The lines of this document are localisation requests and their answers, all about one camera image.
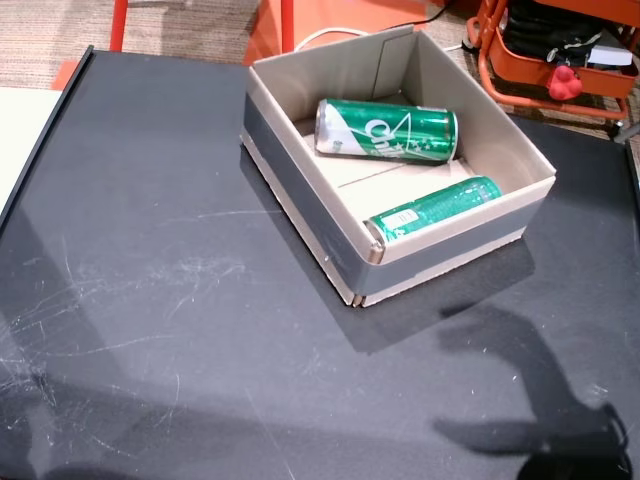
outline black table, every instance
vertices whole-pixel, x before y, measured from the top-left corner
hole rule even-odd
[[[558,168],[525,240],[352,309],[239,146],[244,77],[85,59],[0,238],[0,475],[631,478],[624,147],[519,121]]]

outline black bag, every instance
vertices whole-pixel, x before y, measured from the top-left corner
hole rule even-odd
[[[585,66],[605,21],[541,5],[533,0],[509,2],[504,42],[515,54],[550,63]]]

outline green can with white logo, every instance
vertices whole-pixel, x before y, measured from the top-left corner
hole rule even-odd
[[[383,245],[502,196],[488,177],[471,177],[365,220]]]
[[[456,153],[458,120],[448,110],[326,99],[315,144],[326,154],[446,163]]]

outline white cable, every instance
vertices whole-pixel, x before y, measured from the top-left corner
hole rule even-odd
[[[369,32],[363,32],[362,30],[355,30],[353,28],[342,28],[342,27],[331,27],[331,28],[323,28],[322,30],[318,30],[315,33],[312,33],[303,41],[301,41],[298,46],[293,50],[297,52],[302,48],[306,47],[309,42],[313,42],[316,38],[321,37],[327,33],[347,33],[349,35],[357,35],[359,37],[364,37],[365,35],[369,35]]]

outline cardboard box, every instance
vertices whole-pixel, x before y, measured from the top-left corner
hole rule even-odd
[[[324,98],[408,103],[458,115],[459,160],[438,167],[322,156]],[[368,306],[522,236],[555,169],[482,88],[424,32],[389,30],[257,62],[243,143],[329,280]],[[380,245],[363,221],[471,175],[503,196]]]

